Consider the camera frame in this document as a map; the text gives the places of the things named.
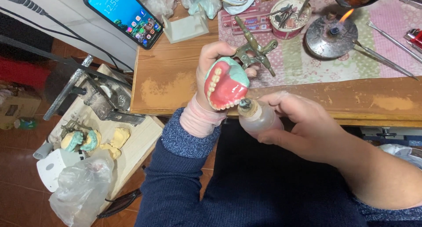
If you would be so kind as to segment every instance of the white wall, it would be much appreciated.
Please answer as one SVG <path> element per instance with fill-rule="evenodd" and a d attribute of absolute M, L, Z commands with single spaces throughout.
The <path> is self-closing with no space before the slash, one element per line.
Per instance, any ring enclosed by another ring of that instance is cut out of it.
<path fill-rule="evenodd" d="M 126 63 L 132 69 L 134 68 L 136 58 L 137 44 L 124 35 L 122 32 L 117 30 L 113 25 L 109 24 L 102 17 L 94 13 L 89 9 L 82 0 L 32 0 L 43 8 L 48 14 L 53 16 L 55 19 L 68 26 L 71 30 L 90 41 L 91 43 L 103 48 L 108 53 L 114 55 L 122 62 Z M 41 16 L 34 11 L 24 7 L 23 5 L 12 3 L 7 0 L 0 0 L 0 6 L 6 8 L 16 14 L 19 14 L 41 26 L 49 28 L 51 30 L 60 31 L 66 34 L 70 34 L 66 29 L 57 25 L 46 16 Z M 19 21 L 28 24 L 30 23 L 16 18 Z M 67 36 L 59 35 L 56 33 L 44 31 L 45 33 L 66 42 L 82 51 L 85 51 L 95 57 L 98 57 L 111 64 L 110 58 L 98 49 Z M 125 66 L 117 62 L 119 68 L 128 70 Z"/>

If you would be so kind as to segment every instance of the denture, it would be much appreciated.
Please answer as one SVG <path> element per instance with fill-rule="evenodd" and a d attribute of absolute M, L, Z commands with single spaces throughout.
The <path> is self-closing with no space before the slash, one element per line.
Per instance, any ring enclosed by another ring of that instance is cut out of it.
<path fill-rule="evenodd" d="M 205 96 L 215 110 L 238 105 L 240 100 L 245 98 L 248 87 L 248 76 L 230 57 L 218 59 L 205 76 Z"/>

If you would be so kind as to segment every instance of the red lighter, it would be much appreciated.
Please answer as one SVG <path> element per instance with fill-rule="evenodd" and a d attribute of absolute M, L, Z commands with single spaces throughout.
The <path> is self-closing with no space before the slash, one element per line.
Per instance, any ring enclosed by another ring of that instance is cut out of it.
<path fill-rule="evenodd" d="M 420 29 L 409 30 L 404 38 L 422 49 L 422 31 Z"/>

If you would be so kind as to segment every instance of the red cloth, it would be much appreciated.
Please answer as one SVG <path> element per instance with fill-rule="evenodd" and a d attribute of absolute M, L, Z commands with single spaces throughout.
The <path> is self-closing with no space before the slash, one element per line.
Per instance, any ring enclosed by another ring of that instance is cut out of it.
<path fill-rule="evenodd" d="M 28 62 L 15 61 L 0 56 L 0 79 L 43 89 L 50 70 Z"/>

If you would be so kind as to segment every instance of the flame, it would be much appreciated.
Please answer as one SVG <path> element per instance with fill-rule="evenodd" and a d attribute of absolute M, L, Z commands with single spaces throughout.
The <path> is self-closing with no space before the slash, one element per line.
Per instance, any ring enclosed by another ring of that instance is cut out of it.
<path fill-rule="evenodd" d="M 339 23 L 340 23 L 340 24 L 343 24 L 343 23 L 344 23 L 344 21 L 346 20 L 346 18 L 348 18 L 348 17 L 351 15 L 351 13 L 353 13 L 353 11 L 354 11 L 354 9 L 352 8 L 349 12 L 347 12 L 346 14 L 344 14 L 344 15 L 341 17 L 341 19 L 340 19 Z"/>

